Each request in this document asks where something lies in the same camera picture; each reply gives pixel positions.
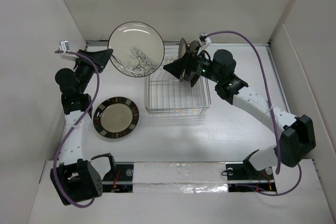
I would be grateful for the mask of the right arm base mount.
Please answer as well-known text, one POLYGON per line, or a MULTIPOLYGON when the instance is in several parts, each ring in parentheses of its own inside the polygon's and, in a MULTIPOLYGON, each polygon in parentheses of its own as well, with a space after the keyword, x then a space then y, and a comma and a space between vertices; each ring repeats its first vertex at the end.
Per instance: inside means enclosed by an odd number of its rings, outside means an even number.
POLYGON ((243 163, 226 163, 221 173, 227 178, 229 192, 276 192, 276 183, 271 167, 261 171, 251 170, 243 163))

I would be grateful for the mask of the metal rimmed round plate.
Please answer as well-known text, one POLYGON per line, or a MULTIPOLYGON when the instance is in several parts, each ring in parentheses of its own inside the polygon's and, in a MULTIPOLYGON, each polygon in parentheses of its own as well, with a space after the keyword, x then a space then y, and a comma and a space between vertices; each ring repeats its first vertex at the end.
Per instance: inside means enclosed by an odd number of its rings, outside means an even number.
POLYGON ((188 58, 184 57, 185 53, 188 51, 189 47, 186 43, 186 40, 184 38, 181 38, 180 44, 179 44, 179 52, 178 52, 178 58, 180 60, 181 64, 181 72, 180 72, 180 77, 179 80, 182 82, 184 80, 184 75, 185 75, 185 69, 187 67, 187 61, 188 58))

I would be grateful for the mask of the cream plate with tree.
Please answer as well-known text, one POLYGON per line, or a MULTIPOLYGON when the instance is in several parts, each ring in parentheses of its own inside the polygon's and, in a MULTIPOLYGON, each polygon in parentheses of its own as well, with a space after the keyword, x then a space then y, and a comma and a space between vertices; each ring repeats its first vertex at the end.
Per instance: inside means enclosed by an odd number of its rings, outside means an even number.
POLYGON ((108 40, 113 66, 122 74, 142 78, 162 64, 165 45, 161 35, 143 22, 126 22, 113 30, 108 40))

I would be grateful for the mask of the grey deer round plate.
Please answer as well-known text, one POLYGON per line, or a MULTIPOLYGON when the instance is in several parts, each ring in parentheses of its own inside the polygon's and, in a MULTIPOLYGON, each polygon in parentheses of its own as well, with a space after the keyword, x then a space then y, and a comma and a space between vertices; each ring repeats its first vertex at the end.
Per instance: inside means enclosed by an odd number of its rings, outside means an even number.
MULTIPOLYGON (((185 44, 185 50, 195 51, 196 49, 199 48, 199 46, 200 46, 199 42, 197 40, 193 40, 189 45, 185 44)), ((184 80, 189 81, 191 84, 191 87, 193 87, 196 84, 196 82, 199 80, 199 75, 185 71, 184 80)))

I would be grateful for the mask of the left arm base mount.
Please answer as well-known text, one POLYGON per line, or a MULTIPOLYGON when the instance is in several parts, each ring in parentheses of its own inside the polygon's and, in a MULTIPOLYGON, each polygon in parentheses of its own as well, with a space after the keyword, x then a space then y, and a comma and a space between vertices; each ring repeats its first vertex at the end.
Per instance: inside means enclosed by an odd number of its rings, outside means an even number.
POLYGON ((104 193, 132 193, 134 163, 117 163, 115 173, 108 172, 102 179, 104 193))

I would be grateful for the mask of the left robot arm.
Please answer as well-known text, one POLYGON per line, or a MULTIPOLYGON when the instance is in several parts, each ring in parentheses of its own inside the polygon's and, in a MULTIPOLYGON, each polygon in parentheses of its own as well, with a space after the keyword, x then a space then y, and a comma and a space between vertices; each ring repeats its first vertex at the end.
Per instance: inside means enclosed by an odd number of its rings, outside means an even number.
POLYGON ((96 76, 96 90, 100 88, 100 74, 113 54, 112 49, 96 52, 57 50, 63 56, 75 56, 73 69, 62 68, 55 74, 61 92, 65 117, 62 139, 57 147, 50 179, 65 206, 88 208, 102 195, 102 179, 112 180, 117 167, 110 162, 100 165, 99 172, 86 158, 89 123, 97 93, 85 92, 91 78, 96 76))

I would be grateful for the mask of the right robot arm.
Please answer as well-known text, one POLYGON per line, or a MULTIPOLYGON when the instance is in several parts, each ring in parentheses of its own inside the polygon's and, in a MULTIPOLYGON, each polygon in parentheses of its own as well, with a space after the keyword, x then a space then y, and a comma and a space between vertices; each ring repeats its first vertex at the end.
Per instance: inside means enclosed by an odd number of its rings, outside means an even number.
POLYGON ((199 77, 216 83, 217 95, 229 104, 242 109, 270 129, 278 143, 256 150, 244 159, 243 174, 255 178, 261 170, 279 163, 295 167, 315 147, 313 121, 307 115, 298 117, 269 105, 248 83, 235 75, 236 61, 230 51, 217 50, 212 59, 195 51, 164 65, 164 70, 194 86, 199 77))

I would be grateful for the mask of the dark floral rectangular plate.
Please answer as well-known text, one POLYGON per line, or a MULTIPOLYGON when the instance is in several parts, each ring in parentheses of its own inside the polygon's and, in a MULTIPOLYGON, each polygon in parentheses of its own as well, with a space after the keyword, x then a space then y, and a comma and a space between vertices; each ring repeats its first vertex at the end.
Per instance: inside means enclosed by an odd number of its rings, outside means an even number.
POLYGON ((194 87, 197 83, 197 81, 200 78, 201 73, 201 67, 205 64, 205 56, 204 55, 197 55, 200 48, 200 43, 197 40, 193 40, 190 45, 190 51, 191 51, 191 62, 190 62, 190 84, 191 87, 194 87))

